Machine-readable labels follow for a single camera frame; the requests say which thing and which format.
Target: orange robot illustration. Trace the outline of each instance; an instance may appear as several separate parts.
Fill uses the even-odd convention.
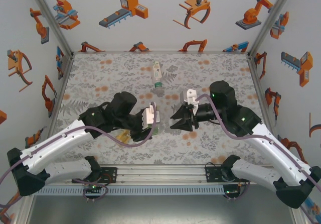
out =
[[[38,16],[42,16],[40,11],[34,11],[32,8],[30,8],[30,16],[33,17],[36,21],[36,29],[38,34],[40,35],[41,44],[45,44],[46,42],[49,42],[49,27],[44,27],[39,20]]]
[[[14,72],[9,74],[9,77],[11,77],[12,75],[14,75],[16,73],[22,79],[22,81],[26,84],[26,86],[24,86],[22,89],[19,90],[19,92],[21,92],[26,87],[28,87],[29,85],[32,84],[32,82],[29,82],[28,80],[26,80],[25,75],[24,75],[27,72],[29,72],[30,70],[32,70],[31,63],[30,63],[28,57],[23,52],[21,52],[19,50],[14,51],[14,52],[12,50],[8,50],[7,55],[9,57],[8,70],[15,69]],[[25,59],[25,61],[27,62],[27,65],[29,67],[29,69],[26,71],[24,71],[23,67],[22,67],[22,60],[23,59]]]
[[[55,19],[59,26],[63,29],[70,30],[79,25],[78,12],[72,9],[71,4],[67,0],[56,1],[57,4],[53,9],[57,12]]]
[[[139,16],[143,19],[148,18],[148,8],[138,3],[138,0],[120,0],[121,9],[104,18],[99,22],[103,27],[115,26],[117,22],[126,17]]]
[[[46,87],[47,87],[47,84],[49,85],[49,87],[51,88],[51,90],[54,92],[54,96],[55,98],[57,97],[57,92],[52,84],[52,82],[50,81],[49,77],[47,75],[45,75],[45,81],[44,81],[44,84],[42,85],[42,97],[44,98],[45,100],[45,106],[46,106],[46,109],[48,110],[48,117],[50,118],[51,117],[51,114],[52,114],[52,111],[54,109],[54,106],[55,106],[55,101],[56,99],[53,98],[52,100],[50,100],[50,98],[48,98],[46,96]]]
[[[187,52],[187,49],[189,46],[191,45],[200,45],[199,47],[199,52],[203,52],[204,48],[206,47],[207,44],[207,39],[203,40],[203,41],[190,41],[185,43],[185,45],[183,46],[183,48],[181,50],[179,50],[179,52]]]
[[[268,0],[256,0],[255,8],[251,8],[247,10],[244,14],[244,19],[237,21],[235,24],[241,27],[244,30],[256,27],[261,24],[261,22],[257,19],[262,6],[268,8],[268,12],[271,11],[273,4]]]
[[[180,6],[183,7],[187,11],[186,17],[184,20],[184,24],[180,23],[176,20],[173,20],[174,22],[180,24],[183,27],[186,27],[187,29],[190,29],[190,27],[189,27],[190,18],[198,21],[199,23],[204,23],[206,21],[206,19],[209,17],[210,12],[211,12],[211,7],[210,7],[210,2],[208,0],[186,0],[185,3],[187,5],[189,5],[190,7],[186,7],[182,4],[180,4]],[[202,10],[206,10],[206,12],[201,20],[193,17],[193,15],[195,15],[197,12],[202,11]]]

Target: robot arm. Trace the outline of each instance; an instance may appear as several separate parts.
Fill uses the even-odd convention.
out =
[[[136,142],[151,138],[152,131],[148,125],[159,122],[159,113],[155,111],[155,106],[150,105],[131,115],[136,102],[137,99],[128,92],[117,93],[112,102],[89,108],[67,128],[38,145],[22,151],[17,148],[8,151],[8,160],[13,167],[12,173],[20,195],[31,195],[46,184],[67,179],[96,181],[101,175],[101,167],[92,156],[73,162],[53,161],[72,148],[98,138],[102,134],[99,131],[110,133],[127,129]],[[139,146],[143,142],[129,146]]]
[[[251,144],[274,167],[274,170],[268,170],[232,155],[221,166],[225,179],[233,180],[237,177],[254,181],[275,191],[286,205],[299,208],[314,187],[305,174],[318,182],[321,169],[318,166],[310,167],[295,157],[252,110],[238,105],[234,89],[228,83],[217,81],[211,84],[211,103],[199,104],[193,91],[189,89],[181,94],[183,105],[172,116],[172,119],[180,120],[171,129],[193,131],[193,126],[197,129],[199,122],[218,119],[223,123],[226,133],[237,136],[228,133],[230,137]],[[184,97],[189,94],[192,95],[190,98]]]

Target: metal bracket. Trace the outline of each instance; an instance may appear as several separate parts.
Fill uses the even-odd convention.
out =
[[[116,167],[102,167],[101,178],[98,183],[116,183],[117,180],[117,168]]]
[[[185,104],[187,103],[188,105],[193,105],[193,113],[196,115],[196,112],[199,108],[199,101],[195,101],[197,99],[197,92],[196,90],[193,89],[188,89],[184,90],[181,92],[181,103]]]

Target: gray floral pattern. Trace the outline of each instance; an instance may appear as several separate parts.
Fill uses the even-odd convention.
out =
[[[151,80],[153,61],[161,63],[164,84],[161,92],[155,91]],[[74,148],[57,161],[93,155],[101,164],[205,164],[222,163],[229,155],[236,154],[255,164],[266,163],[253,147],[229,139],[217,125],[201,123],[195,132],[170,129],[169,119],[181,106],[180,92],[192,88],[198,95],[209,93],[210,84],[218,80],[228,82],[235,89],[238,102],[262,117],[245,55],[76,54],[55,132],[67,127],[87,108],[111,101],[121,91],[136,96],[132,113],[154,101],[160,111],[162,132],[138,148],[124,148],[101,136]]]

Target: cable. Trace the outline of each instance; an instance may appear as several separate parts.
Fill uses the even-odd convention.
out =
[[[81,184],[86,184],[86,185],[96,185],[96,186],[101,186],[103,188],[106,189],[105,193],[103,193],[102,195],[100,195],[99,197],[93,199],[93,201],[96,201],[96,200],[99,200],[101,198],[103,198],[107,193],[108,193],[108,188],[107,188],[107,185],[104,185],[102,183],[97,183],[97,182],[88,182],[88,181],[83,181],[83,180],[78,180],[78,179],[73,179],[74,181],[78,182],[78,183],[81,183]],[[85,199],[88,200],[88,197],[86,196],[86,190],[88,189],[84,189],[83,192],[82,192],[82,195]]]
[[[270,138],[266,137],[266,136],[262,136],[262,135],[249,135],[249,136],[242,136],[242,137],[236,137],[234,135],[232,135],[230,132],[228,132],[228,130],[226,129],[223,121],[221,120],[221,117],[220,117],[220,114],[219,112],[217,111],[212,99],[210,98],[210,96],[208,94],[202,94],[201,96],[199,96],[195,101],[199,101],[200,99],[206,97],[208,99],[208,101],[210,102],[210,105],[214,111],[214,114],[217,118],[217,120],[219,121],[223,131],[225,132],[225,134],[230,137],[231,139],[233,140],[247,140],[247,139],[253,139],[253,138],[262,138],[262,139],[265,139],[267,141],[272,141]]]
[[[155,106],[155,103],[154,102],[150,102],[150,104],[152,105],[152,108],[153,108],[153,111],[154,111],[154,118],[153,118],[153,123],[151,125],[151,129],[150,129],[150,132],[149,134],[146,136],[146,138],[141,141],[140,143],[138,144],[135,144],[135,145],[129,145],[129,144],[125,144],[121,141],[119,141],[118,139],[114,138],[113,136],[111,136],[110,134],[106,133],[105,131],[99,129],[99,128],[96,128],[96,127],[93,127],[93,126],[80,126],[80,127],[77,127],[77,128],[74,128],[72,130],[69,130],[69,131],[66,131],[65,133],[63,133],[63,135],[68,135],[68,134],[71,134],[75,131],[78,131],[78,130],[95,130],[105,136],[107,136],[108,138],[110,138],[111,140],[115,141],[116,143],[122,145],[122,146],[125,146],[125,147],[138,147],[138,146],[141,146],[142,144],[144,144],[147,140],[150,139],[150,137],[152,136],[154,130],[155,130],[155,127],[156,127],[156,117],[157,117],[157,113],[156,113],[156,106]],[[35,153],[37,153],[38,151],[42,150],[43,148],[47,147],[48,145],[56,142],[57,140],[63,138],[63,135],[59,135],[55,138],[53,138],[52,140],[48,141],[47,143],[45,143],[44,145],[40,146],[39,148],[36,148],[34,151],[31,152],[31,156],[33,156]],[[17,161],[13,166],[11,166],[3,175],[2,177],[0,178],[0,185],[2,184],[3,180],[6,178],[6,176],[13,170],[15,169],[18,165],[20,165],[21,163],[23,163],[25,160],[27,160],[28,158],[30,158],[29,155],[26,155],[25,157],[23,157],[21,160]],[[1,208],[9,208],[10,206],[16,204],[21,198],[18,198],[17,200],[13,201],[12,203],[10,204],[6,204],[6,205],[3,205],[3,204],[0,204],[0,207]]]
[[[214,163],[212,163],[212,162],[207,162],[207,163],[205,164],[205,167],[204,167],[204,168],[206,168],[206,166],[207,166],[208,164],[214,165],[214,167],[216,167],[216,165],[215,165]]]
[[[220,125],[220,123],[216,123],[216,122],[211,121],[211,120],[209,120],[209,122],[212,123],[212,124],[214,124],[214,125]]]
[[[306,215],[306,217],[310,220],[310,222],[311,222],[312,224],[314,224],[315,222],[314,222],[313,218],[309,215],[309,213],[306,211],[306,209],[304,209],[302,206],[300,206],[300,208],[301,208],[301,210],[304,212],[304,214]]]
[[[17,191],[17,193],[8,201],[7,205],[10,205],[13,203],[13,201],[16,200],[16,202],[18,202],[19,200],[21,200],[22,196],[20,196],[19,191]],[[5,214],[8,211],[9,207],[5,207],[3,209],[1,209],[0,211],[0,215]]]
[[[195,101],[199,101],[200,99],[202,99],[204,97],[207,98],[207,100],[209,101],[217,120],[219,121],[223,131],[225,132],[225,134],[228,137],[230,137],[233,140],[247,140],[247,139],[253,139],[253,138],[261,138],[261,139],[267,140],[268,142],[272,143],[276,148],[278,148],[284,155],[286,155],[287,158],[289,158],[294,163],[294,165],[299,169],[299,171],[301,171],[317,187],[317,189],[321,192],[321,186],[318,185],[316,183],[316,181],[313,180],[313,178],[308,175],[308,173],[296,162],[296,160],[294,160],[292,158],[292,156],[290,156],[282,147],[280,147],[276,142],[274,142],[269,137],[263,136],[263,135],[249,135],[249,136],[237,137],[237,136],[232,135],[230,132],[228,132],[228,130],[226,129],[226,127],[225,127],[225,125],[223,123],[223,121],[221,120],[221,117],[220,117],[220,115],[219,115],[219,113],[218,113],[218,111],[217,111],[212,99],[210,98],[210,96],[208,94],[202,94],[201,96],[196,98]]]
[[[241,193],[238,197],[234,197],[234,198],[233,198],[234,201],[237,201],[237,200],[239,200],[242,196],[244,196],[244,194],[247,192],[247,190],[248,190],[249,187],[250,187],[250,183],[251,183],[251,181],[249,181],[249,182],[247,183],[247,185],[245,186],[244,190],[242,191],[242,193]],[[230,198],[226,193],[224,193],[224,197],[227,198],[227,200],[232,199],[232,198]]]

